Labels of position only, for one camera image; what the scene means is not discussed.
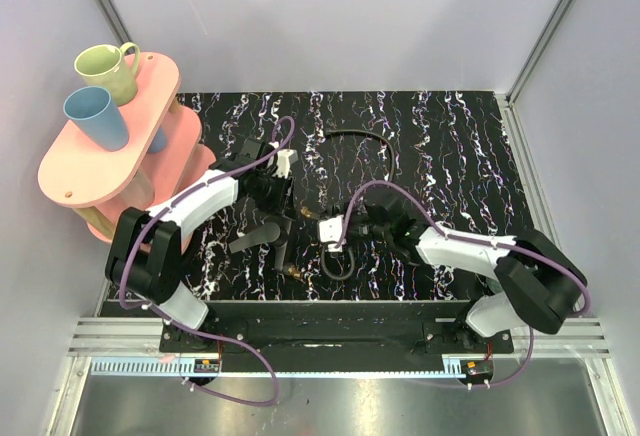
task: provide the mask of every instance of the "black speckled table surface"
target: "black speckled table surface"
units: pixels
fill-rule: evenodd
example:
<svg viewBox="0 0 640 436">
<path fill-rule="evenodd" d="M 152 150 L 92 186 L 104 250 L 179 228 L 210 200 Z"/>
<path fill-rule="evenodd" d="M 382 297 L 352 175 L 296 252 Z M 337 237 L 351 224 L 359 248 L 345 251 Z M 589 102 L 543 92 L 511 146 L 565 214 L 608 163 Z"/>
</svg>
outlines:
<svg viewBox="0 0 640 436">
<path fill-rule="evenodd" d="M 361 128 L 384 135 L 397 151 L 396 182 L 436 221 L 463 231 L 510 234 L 533 227 L 496 100 L 491 92 L 194 93 L 180 96 L 202 119 L 204 144 L 223 157 L 247 137 L 269 139 L 274 122 L 292 116 L 296 208 L 321 211 L 347 201 L 363 183 L 382 179 L 388 156 L 377 141 L 355 136 L 324 141 L 326 129 Z M 297 281 L 275 274 L 267 246 L 229 255 L 227 241 L 258 223 L 240 202 L 206 224 L 185 281 L 201 299 L 425 300 L 470 299 L 485 291 L 475 275 L 446 267 L 406 267 L 384 245 L 356 247 L 353 277 L 331 281 L 319 268 L 315 227 L 301 219 Z"/>
</svg>

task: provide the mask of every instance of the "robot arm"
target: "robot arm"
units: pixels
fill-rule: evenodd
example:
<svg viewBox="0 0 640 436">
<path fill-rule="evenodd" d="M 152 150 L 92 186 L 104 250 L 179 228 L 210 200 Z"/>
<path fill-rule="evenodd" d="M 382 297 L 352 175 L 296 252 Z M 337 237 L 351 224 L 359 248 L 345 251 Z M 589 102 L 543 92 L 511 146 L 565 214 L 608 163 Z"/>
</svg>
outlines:
<svg viewBox="0 0 640 436">
<path fill-rule="evenodd" d="M 144 239 L 148 250 L 138 249 L 136 252 L 127 289 L 151 301 L 172 319 L 193 329 L 200 328 L 208 309 L 180 281 L 182 248 L 191 237 L 190 248 L 185 254 L 192 253 L 201 239 L 196 237 L 197 229 L 215 213 L 243 197 L 253 198 L 256 207 L 268 217 L 265 224 L 230 243 L 231 252 L 262 243 L 272 244 L 276 248 L 276 269 L 295 276 L 297 271 L 286 260 L 290 251 L 290 216 L 293 213 L 290 171 L 297 160 L 296 151 L 281 150 L 270 161 L 254 169 L 209 183 L 216 176 L 264 158 L 273 149 L 270 143 L 248 139 L 239 153 L 211 165 L 198 181 L 170 200 L 147 211 L 137 208 L 125 210 L 118 220 L 109 252 L 105 269 L 107 279 L 120 285 L 136 239 L 149 221 L 164 210 Z"/>
<path fill-rule="evenodd" d="M 442 228 L 445 232 L 442 235 L 441 231 L 411 219 L 395 197 L 365 203 L 365 209 L 366 215 L 358 215 L 349 223 L 346 250 L 351 253 L 350 259 L 353 260 L 353 253 L 348 247 L 349 241 L 378 240 L 409 265 L 450 266 L 500 282 L 504 292 L 480 298 L 458 318 L 465 330 L 481 338 L 525 325 L 555 334 L 572 314 L 581 294 L 578 286 L 559 271 L 516 251 L 502 249 L 499 243 L 533 251 L 568 269 L 587 284 L 580 270 L 539 231 L 493 237 Z M 339 213 L 340 210 L 334 210 L 331 217 L 318 222 L 319 239 L 327 253 L 345 250 L 334 244 L 343 230 L 343 216 Z M 484 240 L 487 245 L 460 238 Z"/>
</svg>

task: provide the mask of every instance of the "black cable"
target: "black cable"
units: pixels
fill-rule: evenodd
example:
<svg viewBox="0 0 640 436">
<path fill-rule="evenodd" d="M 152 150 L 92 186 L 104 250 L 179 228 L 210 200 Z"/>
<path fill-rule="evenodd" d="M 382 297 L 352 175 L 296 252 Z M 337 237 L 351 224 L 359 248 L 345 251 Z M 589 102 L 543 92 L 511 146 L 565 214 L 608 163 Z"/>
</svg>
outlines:
<svg viewBox="0 0 640 436">
<path fill-rule="evenodd" d="M 389 153 L 389 159 L 391 159 L 391 164 L 389 165 L 389 181 L 393 181 L 393 178 L 396 175 L 396 151 L 389 143 L 389 140 L 380 134 L 374 133 L 372 131 L 368 131 L 366 129 L 328 129 L 324 132 L 325 140 L 340 134 L 355 134 L 358 136 L 367 136 L 369 138 L 373 138 L 375 140 L 384 143 L 387 146 L 387 152 Z"/>
<path fill-rule="evenodd" d="M 333 279 L 334 281 L 346 281 L 351 276 L 353 276 L 353 271 L 356 267 L 356 257 L 353 254 L 352 248 L 347 248 L 347 255 L 349 256 L 349 271 L 347 271 L 345 274 L 335 274 L 327 267 L 326 254 L 327 246 L 326 244 L 323 244 L 322 248 L 320 249 L 320 268 L 322 269 L 322 272 L 324 274 L 329 276 L 329 278 Z"/>
</svg>

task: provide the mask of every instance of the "pink mug tree stand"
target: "pink mug tree stand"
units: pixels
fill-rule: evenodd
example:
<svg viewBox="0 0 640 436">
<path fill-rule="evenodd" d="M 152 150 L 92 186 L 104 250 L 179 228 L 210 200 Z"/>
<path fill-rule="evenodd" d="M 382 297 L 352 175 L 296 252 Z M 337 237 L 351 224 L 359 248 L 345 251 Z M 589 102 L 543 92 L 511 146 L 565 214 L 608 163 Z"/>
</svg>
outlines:
<svg viewBox="0 0 640 436">
<path fill-rule="evenodd" d="M 131 63 L 132 56 L 127 56 Z M 180 86 L 176 64 L 162 54 L 142 53 L 138 94 L 120 112 L 129 142 L 119 151 L 105 151 L 68 121 L 45 154 L 38 171 L 42 192 L 73 209 L 99 239 L 111 242 L 122 211 L 147 209 L 191 185 L 216 158 L 198 144 L 198 115 L 175 99 Z M 147 149 L 162 126 L 167 146 L 155 154 Z"/>
</svg>

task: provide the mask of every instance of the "green mug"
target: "green mug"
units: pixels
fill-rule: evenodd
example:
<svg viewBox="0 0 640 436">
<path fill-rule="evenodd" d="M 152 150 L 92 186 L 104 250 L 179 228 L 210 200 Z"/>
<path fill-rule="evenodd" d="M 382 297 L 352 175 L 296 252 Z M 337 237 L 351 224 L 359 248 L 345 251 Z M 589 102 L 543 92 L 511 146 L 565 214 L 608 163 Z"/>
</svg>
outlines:
<svg viewBox="0 0 640 436">
<path fill-rule="evenodd" d="M 131 67 L 124 60 L 127 50 L 134 48 L 135 57 Z M 100 44 L 85 49 L 74 63 L 76 72 L 89 86 L 102 86 L 111 93 L 118 106 L 127 104 L 138 92 L 136 76 L 140 63 L 140 48 L 134 43 L 125 43 L 119 48 Z"/>
</svg>

